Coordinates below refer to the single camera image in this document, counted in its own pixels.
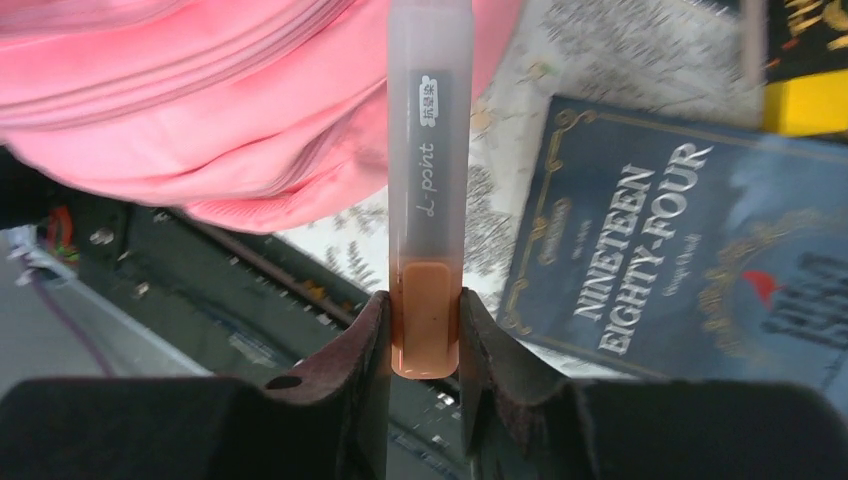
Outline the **pink student backpack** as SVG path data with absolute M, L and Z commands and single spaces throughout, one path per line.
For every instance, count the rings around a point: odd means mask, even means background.
M 56 181 L 270 233 L 387 182 L 386 1 L 5 1 L 1 141 Z

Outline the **orange highlighter marker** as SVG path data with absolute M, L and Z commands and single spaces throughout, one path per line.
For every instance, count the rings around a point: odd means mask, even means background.
M 459 363 L 474 45 L 469 1 L 394 1 L 388 21 L 392 368 L 451 376 Z

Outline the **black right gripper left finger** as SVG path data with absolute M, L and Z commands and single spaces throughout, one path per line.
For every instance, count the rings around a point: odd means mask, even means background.
M 257 387 L 222 376 L 27 380 L 1 402 L 5 479 L 382 479 L 390 308 Z

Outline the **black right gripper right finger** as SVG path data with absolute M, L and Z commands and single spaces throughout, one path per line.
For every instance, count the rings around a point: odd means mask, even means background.
M 572 379 L 459 300 L 460 407 L 475 479 L 843 479 L 847 426 L 791 384 Z

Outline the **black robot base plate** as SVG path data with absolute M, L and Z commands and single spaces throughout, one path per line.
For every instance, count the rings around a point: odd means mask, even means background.
M 200 377 L 263 387 L 340 336 L 371 299 L 275 237 L 74 191 L 8 152 L 1 223 L 33 226 L 49 262 L 198 363 Z M 391 383 L 382 479 L 466 478 L 445 387 Z

